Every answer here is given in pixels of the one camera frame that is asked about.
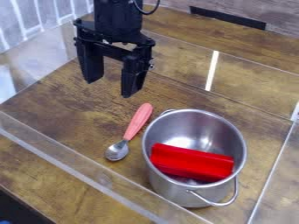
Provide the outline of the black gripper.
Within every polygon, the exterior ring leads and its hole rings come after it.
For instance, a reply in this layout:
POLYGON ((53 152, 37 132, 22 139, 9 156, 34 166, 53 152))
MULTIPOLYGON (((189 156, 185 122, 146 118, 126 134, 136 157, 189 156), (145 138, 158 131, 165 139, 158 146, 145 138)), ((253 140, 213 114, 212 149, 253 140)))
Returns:
POLYGON ((142 0, 94 0, 93 20, 76 19, 74 46, 82 78, 88 84, 104 75, 104 56, 121 60, 121 95, 130 97, 145 82, 154 41, 141 33, 142 0))

